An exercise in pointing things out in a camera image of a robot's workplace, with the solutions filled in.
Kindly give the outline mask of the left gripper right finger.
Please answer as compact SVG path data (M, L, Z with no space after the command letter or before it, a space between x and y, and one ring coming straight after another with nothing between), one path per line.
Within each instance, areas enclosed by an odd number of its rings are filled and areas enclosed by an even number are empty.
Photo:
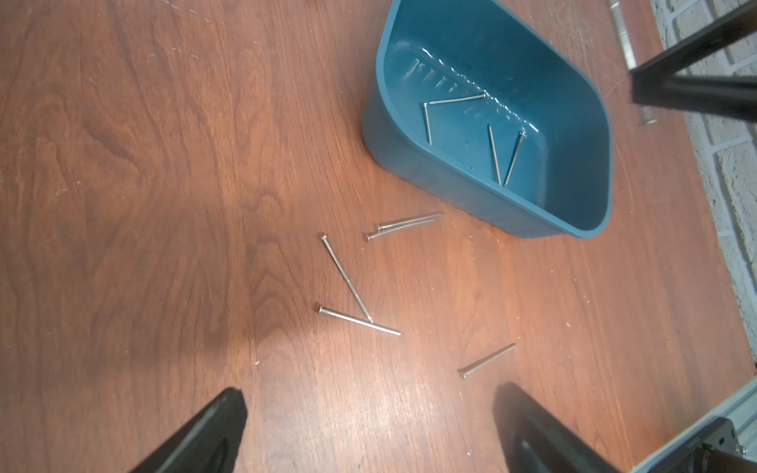
M614 472L596 453L522 388L500 385L492 413L511 472Z

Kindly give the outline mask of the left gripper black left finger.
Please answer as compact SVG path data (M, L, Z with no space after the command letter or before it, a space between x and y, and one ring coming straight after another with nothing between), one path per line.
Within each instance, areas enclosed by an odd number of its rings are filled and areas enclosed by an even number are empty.
M233 472L246 419L242 392L228 387L132 472Z

